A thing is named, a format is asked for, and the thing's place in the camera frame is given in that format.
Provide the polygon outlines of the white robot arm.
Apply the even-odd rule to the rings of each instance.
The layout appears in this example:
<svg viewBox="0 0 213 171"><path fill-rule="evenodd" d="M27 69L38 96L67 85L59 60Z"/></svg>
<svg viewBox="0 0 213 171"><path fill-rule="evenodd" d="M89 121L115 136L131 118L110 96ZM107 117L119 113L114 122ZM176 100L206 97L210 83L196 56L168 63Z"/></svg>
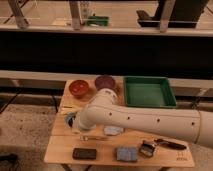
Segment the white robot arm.
<svg viewBox="0 0 213 171"><path fill-rule="evenodd" d="M104 88L76 115L76 127L90 131L97 124L118 126L171 137L213 149L213 113L189 109L133 108L116 104Z"/></svg>

